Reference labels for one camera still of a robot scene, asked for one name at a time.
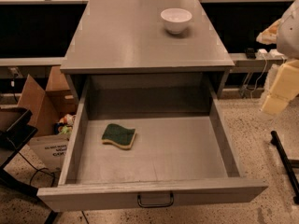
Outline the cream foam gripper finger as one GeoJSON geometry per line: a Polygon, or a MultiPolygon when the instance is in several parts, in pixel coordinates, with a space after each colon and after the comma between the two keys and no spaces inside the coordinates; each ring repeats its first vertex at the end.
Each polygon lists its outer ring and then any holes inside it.
{"type": "Polygon", "coordinates": [[[273,64],[268,71],[261,96],[261,111],[275,116],[299,94],[299,60],[273,64]]]}
{"type": "Polygon", "coordinates": [[[279,25],[280,19],[276,20],[268,28],[260,32],[256,37],[256,41],[265,45],[276,44],[279,25]]]}

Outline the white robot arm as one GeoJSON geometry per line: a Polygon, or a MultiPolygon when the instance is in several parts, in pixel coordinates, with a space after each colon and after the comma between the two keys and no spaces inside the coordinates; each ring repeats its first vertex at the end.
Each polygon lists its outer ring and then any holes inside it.
{"type": "Polygon", "coordinates": [[[269,88],[262,95],[261,110],[268,115],[281,113],[299,94],[299,0],[295,0],[282,17],[272,23],[256,40],[262,44],[276,44],[287,61],[268,73],[269,88]]]}

